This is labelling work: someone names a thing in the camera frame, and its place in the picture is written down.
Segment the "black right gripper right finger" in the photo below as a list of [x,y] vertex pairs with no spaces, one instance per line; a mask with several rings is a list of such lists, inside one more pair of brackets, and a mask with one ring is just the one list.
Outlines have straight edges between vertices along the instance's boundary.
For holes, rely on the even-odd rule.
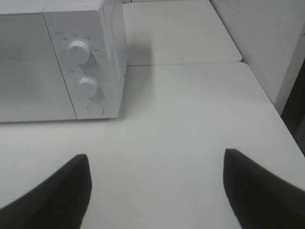
[[305,192],[236,149],[224,153],[223,184],[243,229],[303,229]]

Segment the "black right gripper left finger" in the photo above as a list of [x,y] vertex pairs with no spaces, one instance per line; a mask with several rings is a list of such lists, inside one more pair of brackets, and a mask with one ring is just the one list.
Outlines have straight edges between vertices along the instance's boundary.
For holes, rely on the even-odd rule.
[[0,209],[2,229],[79,229],[92,193],[86,154],[78,154],[28,193]]

